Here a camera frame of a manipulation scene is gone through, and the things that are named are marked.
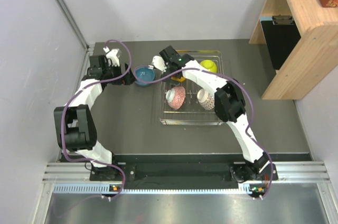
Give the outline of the blue bowl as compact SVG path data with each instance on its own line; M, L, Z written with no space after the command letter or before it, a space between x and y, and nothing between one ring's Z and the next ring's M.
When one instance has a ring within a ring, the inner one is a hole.
M139 67L135 70L134 76L137 78L136 84L142 87L148 86L149 81L155 79L155 71L148 67Z

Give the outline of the orange bowl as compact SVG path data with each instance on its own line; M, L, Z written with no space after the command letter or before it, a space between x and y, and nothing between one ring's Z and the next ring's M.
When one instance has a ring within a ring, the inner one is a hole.
M184 82L185 78L184 77L177 78L177 77L171 76L171 80L175 82Z

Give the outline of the black white patterned bowl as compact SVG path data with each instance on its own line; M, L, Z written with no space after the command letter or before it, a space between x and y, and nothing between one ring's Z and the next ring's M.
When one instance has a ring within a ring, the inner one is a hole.
M181 108L185 101L185 97L186 91L182 86L173 87L172 89L168 90L165 95L168 105L174 110Z

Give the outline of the metal wire dish rack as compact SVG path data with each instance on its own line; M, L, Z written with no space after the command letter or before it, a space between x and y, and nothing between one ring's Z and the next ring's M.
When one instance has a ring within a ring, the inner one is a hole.
M217 72L223 73L222 55L217 50L178 50L180 55L189 54L195 58L197 62L211 60L217 66ZM167 91L173 87L182 86L185 89L185 100L183 105L174 110L166 100ZM221 125L223 123L213 110L205 110L199 104L197 93L201 89L200 86L190 80L183 82L161 82L159 89L159 120L164 125Z

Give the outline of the yellow-green bowl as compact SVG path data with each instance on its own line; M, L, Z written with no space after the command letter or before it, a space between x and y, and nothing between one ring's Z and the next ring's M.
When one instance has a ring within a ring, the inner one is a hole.
M218 72L217 64L212 60L203 60L200 62L200 65L210 72Z

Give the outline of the brown lattice patterned bowl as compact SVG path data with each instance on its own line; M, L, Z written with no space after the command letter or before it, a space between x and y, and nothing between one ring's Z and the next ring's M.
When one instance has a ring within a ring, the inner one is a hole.
M205 110L212 110L215 107L214 99L208 91L200 89L197 93L198 103Z

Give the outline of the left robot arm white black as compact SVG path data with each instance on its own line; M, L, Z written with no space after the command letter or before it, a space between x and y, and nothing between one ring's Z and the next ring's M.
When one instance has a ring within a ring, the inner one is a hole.
M90 162L93 180L122 179L114 153L98 141L91 109L108 84L131 85L135 77L130 63L125 63L125 71L121 70L116 55L94 55L89 62L75 95L53 112L58 146L67 161L72 160L70 153L77 153L82 156L82 162Z

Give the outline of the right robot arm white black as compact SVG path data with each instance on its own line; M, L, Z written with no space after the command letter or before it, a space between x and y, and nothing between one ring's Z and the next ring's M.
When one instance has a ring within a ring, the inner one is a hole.
M252 100L239 82L207 70L194 57L180 55L172 46L154 56L152 65L162 73L162 81L181 76L197 84L212 97L216 116L230 127L242 150L245 164L232 171L238 182L261 177L272 181L273 161L254 136L251 129L253 116L248 116L246 111L246 104L251 105Z

